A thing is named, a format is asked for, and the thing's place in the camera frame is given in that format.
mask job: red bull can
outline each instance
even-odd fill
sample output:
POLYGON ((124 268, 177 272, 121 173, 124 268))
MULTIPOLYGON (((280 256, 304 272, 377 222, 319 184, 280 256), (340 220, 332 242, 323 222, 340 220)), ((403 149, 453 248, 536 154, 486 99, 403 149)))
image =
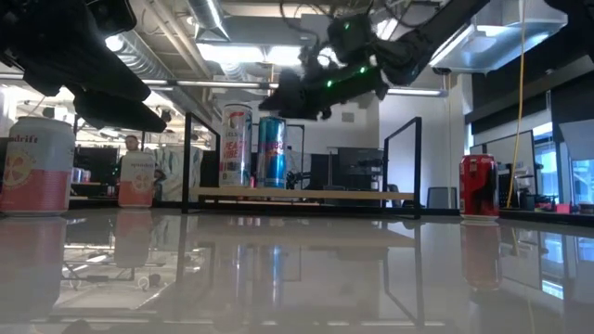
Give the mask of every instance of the red bull can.
POLYGON ((489 154, 465 156, 460 163, 460 214, 469 219, 499 217, 497 163, 489 154))
POLYGON ((257 186, 286 187, 285 145, 287 123, 278 117, 263 117, 258 129, 257 186))

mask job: window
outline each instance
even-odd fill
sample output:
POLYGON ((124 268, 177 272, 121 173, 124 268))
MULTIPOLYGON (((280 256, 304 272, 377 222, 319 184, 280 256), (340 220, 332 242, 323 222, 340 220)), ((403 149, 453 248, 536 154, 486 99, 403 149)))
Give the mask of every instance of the window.
POLYGON ((551 141, 542 142, 542 139, 536 141, 535 159, 536 163, 542 165, 542 169, 536 171, 538 192, 545 196, 559 196, 557 152, 552 138, 551 141))
POLYGON ((575 203, 594 202, 594 161, 573 161, 575 203))

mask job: glossy table surface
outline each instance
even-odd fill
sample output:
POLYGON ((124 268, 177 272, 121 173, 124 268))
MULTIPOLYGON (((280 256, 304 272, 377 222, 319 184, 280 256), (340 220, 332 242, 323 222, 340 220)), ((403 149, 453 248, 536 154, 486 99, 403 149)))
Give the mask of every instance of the glossy table surface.
POLYGON ((593 333, 594 229, 78 210, 0 220, 0 333, 593 333))

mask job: red coca-cola can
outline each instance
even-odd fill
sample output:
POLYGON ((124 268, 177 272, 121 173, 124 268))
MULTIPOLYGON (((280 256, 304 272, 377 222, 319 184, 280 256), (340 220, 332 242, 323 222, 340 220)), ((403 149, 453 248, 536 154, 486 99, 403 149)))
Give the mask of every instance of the red coca-cola can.
POLYGON ((460 214, 469 219, 499 217, 497 163, 489 154, 468 155, 460 163, 460 214))

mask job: man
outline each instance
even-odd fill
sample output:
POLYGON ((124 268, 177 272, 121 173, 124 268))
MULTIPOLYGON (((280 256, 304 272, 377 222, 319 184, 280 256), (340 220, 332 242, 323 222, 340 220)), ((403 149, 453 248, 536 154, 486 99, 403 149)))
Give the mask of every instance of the man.
POLYGON ((124 139, 126 149, 129 151, 138 151, 138 137, 135 135, 127 135, 124 139))
MULTIPOLYGON (((132 152, 138 152, 138 137, 135 135, 127 135, 126 138, 123 140, 124 143, 126 144, 126 149, 128 151, 132 151, 132 152)), ((118 160, 118 165, 116 166, 117 171, 116 171, 116 175, 118 176, 118 179, 120 178, 120 174, 122 173, 122 157, 120 157, 120 159, 118 160)))

